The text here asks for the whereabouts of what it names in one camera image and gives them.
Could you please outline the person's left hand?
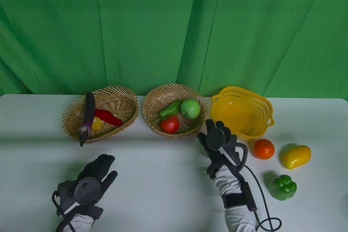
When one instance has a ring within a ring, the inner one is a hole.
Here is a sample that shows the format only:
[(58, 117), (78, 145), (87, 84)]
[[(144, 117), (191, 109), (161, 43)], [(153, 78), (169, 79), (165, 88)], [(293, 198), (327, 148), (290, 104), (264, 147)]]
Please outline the person's left hand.
[(109, 172), (114, 160), (114, 156), (102, 154), (87, 164), (76, 180), (58, 184), (57, 216), (81, 214), (99, 219), (104, 210), (97, 203), (118, 175), (116, 171)]

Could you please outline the person's right hand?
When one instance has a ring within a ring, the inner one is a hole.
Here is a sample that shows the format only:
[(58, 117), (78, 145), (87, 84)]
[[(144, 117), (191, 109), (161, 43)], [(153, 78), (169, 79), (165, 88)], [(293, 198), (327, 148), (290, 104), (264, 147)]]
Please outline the person's right hand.
[(245, 166), (248, 147), (239, 143), (237, 136), (233, 135), (222, 121), (214, 122), (212, 119), (208, 119), (205, 123), (207, 134), (199, 132), (197, 136), (211, 160), (207, 169), (210, 179), (217, 177), (217, 172), (223, 166), (227, 166), (239, 181), (245, 182), (240, 171)]

